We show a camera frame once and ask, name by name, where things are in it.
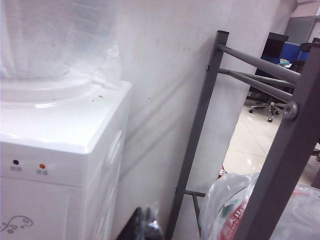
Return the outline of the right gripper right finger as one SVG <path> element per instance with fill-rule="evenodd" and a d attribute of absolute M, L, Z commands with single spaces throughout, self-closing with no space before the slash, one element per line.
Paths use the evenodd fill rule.
<path fill-rule="evenodd" d="M 164 234 L 158 219 L 159 203 L 156 201 L 149 205 L 144 215 L 144 239 L 164 240 Z"/>

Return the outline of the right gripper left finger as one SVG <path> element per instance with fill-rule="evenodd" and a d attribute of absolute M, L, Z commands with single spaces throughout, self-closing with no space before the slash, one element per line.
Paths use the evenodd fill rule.
<path fill-rule="evenodd" d="M 141 207 L 137 207 L 117 236 L 117 240 L 143 240 L 144 214 Z"/>

